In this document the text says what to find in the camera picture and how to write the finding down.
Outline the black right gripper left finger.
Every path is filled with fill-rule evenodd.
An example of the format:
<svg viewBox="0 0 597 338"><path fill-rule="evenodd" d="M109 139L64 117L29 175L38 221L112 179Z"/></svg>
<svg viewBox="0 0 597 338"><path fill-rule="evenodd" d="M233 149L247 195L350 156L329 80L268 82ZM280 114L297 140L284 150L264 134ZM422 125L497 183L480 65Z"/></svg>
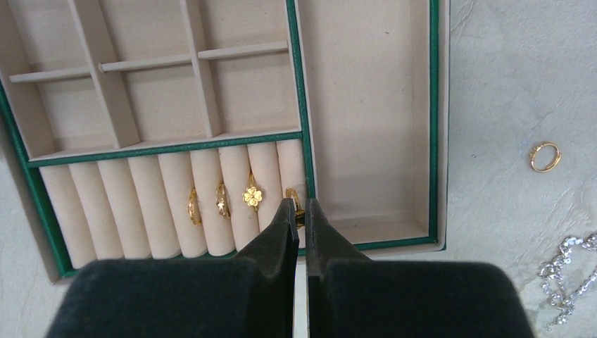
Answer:
<svg viewBox="0 0 597 338"><path fill-rule="evenodd" d="M283 199L240 252L215 260L104 260L73 280L48 337L290 337L299 236Z"/></svg>

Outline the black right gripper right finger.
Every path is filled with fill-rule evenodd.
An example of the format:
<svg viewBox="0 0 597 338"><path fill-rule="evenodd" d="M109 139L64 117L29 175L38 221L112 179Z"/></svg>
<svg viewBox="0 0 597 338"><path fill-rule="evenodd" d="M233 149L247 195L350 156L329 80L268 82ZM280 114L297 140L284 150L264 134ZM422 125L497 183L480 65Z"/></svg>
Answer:
<svg viewBox="0 0 597 338"><path fill-rule="evenodd" d="M375 261L306 202L311 337L532 337L508 276L488 263Z"/></svg>

